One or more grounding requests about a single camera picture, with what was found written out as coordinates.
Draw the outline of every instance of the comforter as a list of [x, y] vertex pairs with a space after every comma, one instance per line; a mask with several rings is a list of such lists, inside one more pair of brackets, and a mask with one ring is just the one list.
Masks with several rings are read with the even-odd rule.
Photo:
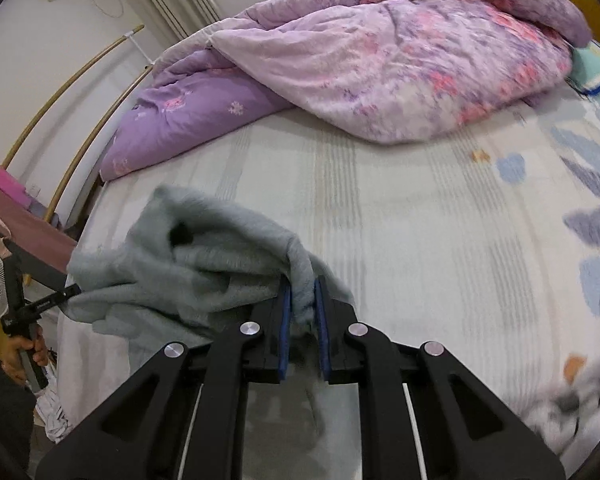
[[371, 142], [430, 139], [553, 87], [589, 41], [568, 0], [269, 0], [160, 57], [101, 175], [292, 105]]

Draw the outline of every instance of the dark clothing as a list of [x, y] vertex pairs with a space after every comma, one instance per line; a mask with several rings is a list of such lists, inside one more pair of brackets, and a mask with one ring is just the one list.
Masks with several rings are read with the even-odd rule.
[[0, 479], [13, 476], [18, 467], [24, 474], [29, 465], [30, 438], [36, 397], [18, 386], [2, 371], [0, 363]]

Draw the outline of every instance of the bed rail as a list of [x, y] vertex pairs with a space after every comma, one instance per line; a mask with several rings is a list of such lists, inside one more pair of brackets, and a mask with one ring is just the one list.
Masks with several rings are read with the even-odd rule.
[[131, 94], [131, 92], [142, 82], [142, 80], [145, 77], [147, 77], [147, 75], [149, 75], [153, 67], [153, 65], [149, 65], [145, 67], [144, 70], [142, 70], [142, 72], [136, 78], [136, 80], [133, 81], [131, 85], [129, 85], [129, 87], [124, 92], [122, 92], [122, 94], [120, 94], [119, 97], [115, 100], [115, 102], [109, 107], [109, 110], [106, 111], [106, 113], [98, 121], [98, 124], [96, 124], [95, 128], [91, 131], [89, 136], [83, 142], [82, 146], [78, 150], [78, 153], [75, 154], [74, 159], [71, 161], [71, 164], [69, 164], [69, 167], [64, 172], [62, 180], [60, 181], [60, 184], [58, 184], [58, 188], [56, 189], [56, 192], [53, 195], [51, 202], [49, 202], [49, 206], [46, 208], [44, 216], [45, 222], [51, 222], [51, 219], [53, 218], [53, 215], [56, 212], [56, 207], [58, 206], [58, 203], [62, 198], [62, 193], [64, 193], [64, 190], [69, 184], [71, 177], [74, 175], [75, 170], [78, 168], [78, 165], [84, 157], [84, 154], [87, 153], [87, 150], [89, 149], [93, 141], [96, 139], [101, 129], [103, 129], [104, 125], [107, 123], [107, 121], [109, 121], [109, 119], [118, 109], [118, 107], [125, 101], [127, 97], [129, 97], [129, 94]]
[[29, 124], [27, 124], [27, 126], [24, 128], [24, 130], [22, 131], [22, 133], [20, 134], [20, 136], [18, 137], [18, 139], [13, 143], [13, 146], [9, 150], [9, 153], [7, 153], [7, 156], [4, 158], [4, 160], [3, 160], [2, 164], [0, 165], [0, 167], [3, 168], [4, 170], [7, 169], [7, 167], [9, 166], [9, 164], [11, 164], [11, 161], [13, 160], [13, 158], [18, 153], [18, 150], [23, 145], [24, 141], [27, 140], [27, 137], [29, 137], [29, 134], [33, 131], [33, 128], [35, 128], [36, 124], [38, 124], [40, 122], [40, 119], [42, 119], [42, 117], [44, 116], [44, 114], [46, 114], [49, 111], [49, 108], [51, 108], [53, 106], [53, 104], [56, 101], [58, 101], [58, 99], [62, 96], [62, 94], [64, 94], [64, 92], [66, 92], [68, 90], [69, 86], [71, 86], [72, 84], [74, 84], [80, 78], [80, 76], [82, 74], [84, 74], [85, 72], [87, 72], [88, 69], [90, 69], [93, 65], [95, 65], [97, 62], [99, 62], [99, 60], [101, 60], [103, 57], [105, 57], [109, 52], [111, 52], [117, 46], [119, 46], [120, 44], [124, 43], [126, 40], [128, 40], [129, 38], [131, 38], [132, 35], [137, 34], [138, 32], [140, 32], [143, 29], [144, 29], [144, 25], [143, 24], [138, 25], [132, 31], [130, 31], [129, 33], [125, 34], [124, 36], [121, 36], [116, 41], [114, 41], [113, 43], [111, 43], [108, 47], [104, 48], [99, 53], [97, 53], [93, 58], [91, 58], [87, 63], [85, 63], [85, 65], [80, 70], [78, 70], [78, 72], [76, 72], [75, 74], [73, 74], [58, 89], [58, 91], [56, 91], [56, 93], [53, 94], [49, 98], [49, 100], [43, 105], [43, 107], [40, 108], [40, 110], [38, 110], [38, 113], [36, 113], [33, 116], [32, 120], [29, 121]]

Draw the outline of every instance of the hand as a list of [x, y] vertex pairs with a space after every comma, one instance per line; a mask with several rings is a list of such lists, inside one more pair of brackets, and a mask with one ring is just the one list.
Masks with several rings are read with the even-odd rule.
[[38, 337], [35, 341], [26, 339], [22, 336], [14, 336], [7, 339], [6, 343], [0, 350], [0, 360], [2, 361], [2, 370], [6, 373], [16, 384], [24, 386], [27, 375], [22, 367], [20, 361], [19, 349], [35, 350], [33, 354], [33, 361], [39, 366], [46, 366], [49, 363], [48, 351], [46, 349], [45, 340], [42, 337], [42, 327], [37, 328]]

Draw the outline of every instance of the pink cloth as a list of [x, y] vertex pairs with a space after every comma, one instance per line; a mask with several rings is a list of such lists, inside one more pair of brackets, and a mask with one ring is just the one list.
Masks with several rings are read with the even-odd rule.
[[269, 0], [213, 47], [373, 142], [430, 139], [564, 79], [591, 38], [568, 0]]
[[76, 242], [41, 218], [20, 207], [0, 189], [0, 218], [11, 231], [11, 240], [63, 274]]
[[0, 168], [0, 189], [24, 209], [31, 206], [32, 199], [27, 194], [27, 189], [3, 168]]

